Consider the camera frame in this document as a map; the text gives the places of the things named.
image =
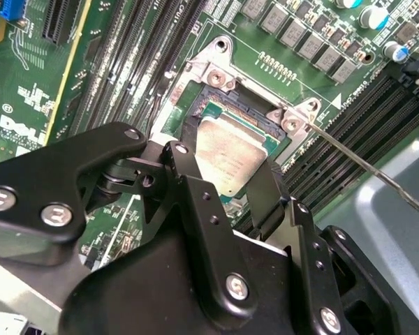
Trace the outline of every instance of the expansion slot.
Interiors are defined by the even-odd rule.
[[[50,0],[42,37],[59,45],[70,38],[80,0]]]
[[[115,105],[115,109],[117,110],[115,120],[120,120],[124,113],[130,110],[133,95],[138,88],[141,79],[147,72],[151,63],[156,60],[159,55],[163,54],[162,48],[165,39],[168,38],[168,32],[174,29],[174,18],[180,4],[181,0],[172,0],[172,3],[162,12],[161,18],[154,28],[154,33],[149,37],[147,49],[123,91],[123,96],[119,100],[120,103]]]
[[[161,12],[164,3],[165,1],[160,3],[160,6],[157,7],[158,13]],[[97,107],[93,111],[95,117],[91,118],[88,128],[96,128],[101,124],[107,123],[107,120],[111,120],[113,118],[112,95],[115,94],[115,85],[121,80],[123,72],[127,71],[127,63],[134,62],[133,58],[136,57],[136,54],[139,54],[142,50],[142,46],[140,45],[142,37],[144,37],[144,29],[142,29],[142,26],[145,23],[150,8],[150,2],[143,1],[140,4],[139,9],[136,11],[136,17],[132,21],[128,36],[124,37],[125,43],[123,48],[112,65],[112,70],[110,71],[104,92],[98,97]]]
[[[82,120],[87,111],[92,111],[96,108],[95,97],[100,96],[105,84],[105,79],[110,72],[109,64],[115,58],[117,50],[123,42],[119,36],[122,31],[126,30],[128,24],[127,16],[124,14],[127,3],[128,0],[118,0],[115,6],[115,11],[110,19],[109,28],[107,29],[108,32],[105,35],[105,41],[96,57],[96,70],[88,81],[87,91],[82,98],[72,126],[70,127],[70,136],[76,135],[79,132]],[[132,4],[130,12],[134,10],[134,5],[135,3]]]

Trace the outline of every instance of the black memory slot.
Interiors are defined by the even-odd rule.
[[[160,62],[152,74],[147,88],[145,89],[140,104],[137,106],[136,118],[133,120],[134,126],[139,126],[140,120],[143,120],[149,111],[148,105],[151,96],[155,94],[163,95],[159,90],[165,90],[167,87],[161,87],[161,82],[165,72],[171,71],[174,68],[175,62],[178,60],[180,52],[188,40],[194,25],[205,9],[206,1],[194,0],[191,2],[182,13],[182,20],[178,23],[178,28],[175,29],[172,38],[168,41],[165,47],[165,57],[162,57]]]
[[[162,16],[154,28],[154,33],[149,37],[146,51],[132,73],[131,79],[129,80],[130,84],[124,92],[120,104],[116,107],[118,113],[117,119],[122,118],[124,113],[130,109],[133,94],[147,72],[149,65],[151,65],[158,53],[162,50],[165,39],[168,38],[168,32],[173,29],[175,14],[181,4],[181,0],[172,0],[172,3],[162,12]]]
[[[365,134],[369,133],[369,129],[373,128],[376,124],[381,124],[384,122],[383,118],[388,114],[392,114],[391,111],[394,107],[400,103],[400,99],[406,96],[406,92],[403,88],[398,88],[394,92],[390,92],[389,96],[383,96],[381,99],[378,99],[378,103],[382,108],[378,109],[375,113],[364,116],[364,119],[357,124],[355,127],[350,127],[345,131],[339,140],[349,149],[353,149],[353,146],[360,141],[362,138],[368,138]],[[313,165],[311,169],[307,170],[307,178],[300,179],[300,182],[297,183],[295,192],[298,194],[304,194],[308,188],[313,188],[314,177],[318,176],[324,169],[327,169],[329,165],[334,165],[339,159],[338,150],[329,146],[330,148],[323,157],[322,160],[318,161],[318,164]]]
[[[387,66],[339,115],[328,132],[371,164],[419,127],[419,91]],[[325,140],[314,144],[286,171],[291,195],[316,214],[354,185],[365,171]]]
[[[391,88],[392,82],[387,78],[376,78],[371,86],[368,86],[360,96],[368,96],[369,98],[361,99],[356,98],[352,104],[346,108],[327,128],[327,132],[338,138],[341,134],[356,124],[364,116],[362,110],[368,110],[375,102],[376,99],[384,94]],[[314,143],[306,151],[307,154],[303,155],[295,164],[285,173],[284,180],[288,187],[297,183],[298,180],[311,169],[313,165],[318,164],[326,151],[330,148],[329,143],[321,138],[317,138]]]
[[[113,40],[115,39],[115,36],[119,35],[120,31],[125,30],[125,26],[128,23],[127,20],[124,19],[123,12],[127,3],[128,0],[118,0],[115,6],[108,28],[105,30],[107,33],[105,34],[103,43],[99,48],[98,55],[95,58],[95,71],[90,75],[87,83],[87,91],[85,92],[79,108],[75,113],[75,118],[70,127],[69,136],[76,135],[80,131],[82,120],[86,116],[86,113],[88,111],[93,111],[96,107],[95,97],[100,95],[105,84],[105,78],[101,76],[101,69],[104,73],[108,69],[107,58],[112,59],[115,56],[118,44],[121,43],[120,39],[117,40],[116,43],[113,43]]]
[[[96,118],[91,123],[90,128],[96,128],[101,124],[107,123],[105,121],[111,121],[113,119],[114,112],[110,108],[110,104],[112,95],[115,92],[115,84],[117,83],[119,77],[122,75],[124,64],[128,61],[131,53],[135,52],[134,48],[142,36],[142,26],[145,23],[150,7],[151,4],[149,1],[143,1],[136,11],[136,17],[132,21],[128,36],[124,38],[125,43],[122,45],[122,50],[119,52],[112,65],[112,70],[110,71],[108,82],[104,88],[104,92],[101,94],[98,100],[95,111]]]
[[[122,30],[122,33],[118,36],[118,46],[116,48],[115,53],[113,54],[112,58],[111,58],[111,62],[108,65],[108,69],[106,70],[106,74],[105,77],[102,79],[102,87],[101,90],[99,92],[99,94],[96,94],[94,97],[94,107],[91,110],[91,116],[89,118],[89,121],[87,122],[86,125],[86,130],[90,130],[92,129],[92,125],[94,125],[96,123],[96,120],[99,119],[100,117],[100,104],[102,103],[102,97],[107,89],[107,87],[109,86],[109,84],[111,85],[110,81],[109,81],[109,75],[113,69],[113,66],[115,65],[116,60],[118,59],[119,55],[122,53],[122,50],[125,48],[126,42],[127,42],[127,38],[128,36],[131,34],[131,27],[133,22],[135,21],[135,18],[137,16],[138,13],[138,9],[140,7],[140,4],[143,2],[143,0],[134,0],[132,5],[131,5],[131,9],[129,11],[129,16],[127,19],[127,24],[125,24],[124,29]]]

